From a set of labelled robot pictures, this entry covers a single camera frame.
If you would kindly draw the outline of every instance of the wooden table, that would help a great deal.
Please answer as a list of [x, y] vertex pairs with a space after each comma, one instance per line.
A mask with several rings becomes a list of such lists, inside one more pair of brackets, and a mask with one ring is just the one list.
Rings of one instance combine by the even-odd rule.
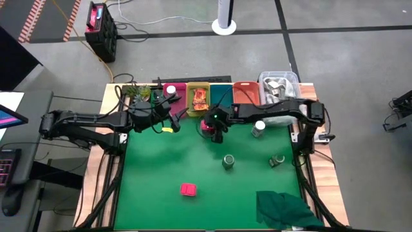
[[[107, 113], [111, 109], [113, 109], [118, 102], [118, 99], [115, 94], [115, 85], [121, 86], [122, 84], [107, 84], [106, 90], [104, 92], [102, 106], [100, 108], [100, 113]], [[310, 83], [302, 83], [301, 86], [301, 93], [303, 98], [317, 100], [315, 87], [313, 84]], [[97, 132], [99, 133], [110, 133], [110, 129], [106, 128], [97, 128]], [[324, 127], [319, 128], [318, 132], [324, 132]], [[329, 157], [332, 157], [330, 152], [329, 145], [315, 145], [315, 149], [326, 154]], [[108, 157], [105, 157], [102, 163], [102, 167], [100, 170], [99, 176], [98, 173], [98, 166], [100, 160], [103, 155], [103, 150], [99, 146], [94, 146], [91, 149], [88, 166], [86, 169], [86, 173], [84, 176], [84, 199], [83, 199], [83, 206], [82, 211], [80, 212], [80, 218], [77, 222], [77, 225], [81, 224], [84, 219], [90, 214], [92, 209], [93, 197], [95, 196], [95, 188], [97, 184], [97, 192], [95, 196], [95, 205], [100, 199], [100, 194], [102, 193], [103, 183], [106, 175], [106, 170], [108, 168]], [[112, 171], [112, 177], [114, 177], [116, 168], [117, 168], [118, 160], [115, 161], [115, 169]], [[319, 154], [311, 155], [311, 163], [313, 168], [313, 173], [315, 177], [315, 183], [317, 186], [317, 192], [319, 197], [322, 199], [326, 207], [333, 213], [335, 218], [344, 225], [348, 225], [348, 217], [346, 216], [346, 210], [343, 204], [343, 199], [341, 195], [341, 190], [339, 188], [339, 183], [336, 176], [336, 171], [333, 164], [326, 160], [324, 157], [321, 157]], [[308, 205], [314, 210], [314, 203], [311, 200], [310, 196], [306, 194], [308, 199]], [[113, 194], [110, 196], [109, 200], [106, 203], [106, 207], [104, 209], [104, 217], [102, 226], [109, 225], [109, 217], [111, 211], [111, 205], [113, 200]], [[79, 203], [77, 206], [77, 212], [75, 218], [77, 218], [80, 209], [80, 202], [81, 198], [79, 198]]]

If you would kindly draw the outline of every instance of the yellow cable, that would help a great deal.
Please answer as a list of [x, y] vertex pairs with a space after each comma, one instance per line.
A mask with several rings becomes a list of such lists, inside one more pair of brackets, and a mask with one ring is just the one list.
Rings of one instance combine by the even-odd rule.
[[97, 57], [97, 59], [103, 63], [104, 67], [108, 70], [109, 72], [109, 76], [111, 79], [111, 83], [114, 83], [114, 78], [113, 78], [113, 72], [111, 71], [110, 67], [104, 62], [102, 61], [102, 59], [96, 55], [95, 51], [93, 51], [87, 44], [85, 44], [82, 39], [80, 38], [79, 34], [77, 33], [75, 27], [73, 26], [73, 24], [69, 21], [69, 18], [67, 18], [66, 14], [63, 12], [63, 10], [58, 6], [58, 4], [56, 3], [56, 0], [52, 0], [53, 4], [57, 7], [57, 9], [59, 10], [59, 12], [64, 16], [64, 18], [66, 19], [66, 21], [68, 22], [68, 24], [73, 28], [73, 31], [75, 32], [77, 38], [79, 39], [80, 43], [82, 43], [86, 48], [88, 48], [89, 51], [91, 51], [93, 53], [93, 55], [95, 55]]

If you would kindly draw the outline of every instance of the teal bin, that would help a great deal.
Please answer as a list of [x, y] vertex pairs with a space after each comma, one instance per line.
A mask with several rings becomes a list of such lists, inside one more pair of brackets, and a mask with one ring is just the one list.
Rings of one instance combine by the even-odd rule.
[[223, 95], [226, 93], [223, 100], [220, 102], [221, 106], [230, 107], [233, 103], [233, 91], [231, 84], [211, 84], [211, 104], [217, 104]]

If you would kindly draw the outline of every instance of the red and black battery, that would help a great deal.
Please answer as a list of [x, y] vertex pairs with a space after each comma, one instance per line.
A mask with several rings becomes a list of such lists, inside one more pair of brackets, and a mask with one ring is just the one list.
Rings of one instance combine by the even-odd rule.
[[115, 61], [117, 28], [105, 3], [90, 2], [84, 35], [90, 47], [104, 62]]

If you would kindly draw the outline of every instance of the keyboard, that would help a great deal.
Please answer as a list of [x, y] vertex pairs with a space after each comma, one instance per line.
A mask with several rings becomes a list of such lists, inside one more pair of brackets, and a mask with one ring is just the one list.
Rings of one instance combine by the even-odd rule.
[[21, 149], [3, 149], [0, 151], [0, 187], [6, 187], [19, 162]]

